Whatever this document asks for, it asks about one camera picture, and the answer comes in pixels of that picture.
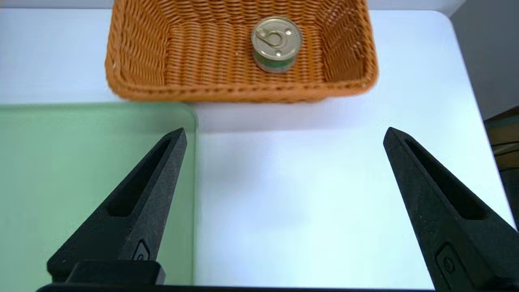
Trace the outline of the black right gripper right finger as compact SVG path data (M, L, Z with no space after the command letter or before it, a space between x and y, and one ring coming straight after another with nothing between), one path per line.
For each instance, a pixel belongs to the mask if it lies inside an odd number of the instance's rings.
M518 232L411 135L384 149L437 290L516 290Z

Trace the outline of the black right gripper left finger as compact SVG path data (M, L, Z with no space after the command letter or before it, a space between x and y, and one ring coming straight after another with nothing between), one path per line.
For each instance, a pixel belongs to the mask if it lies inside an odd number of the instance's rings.
M157 262L187 135L164 135L47 261L52 282L161 284Z

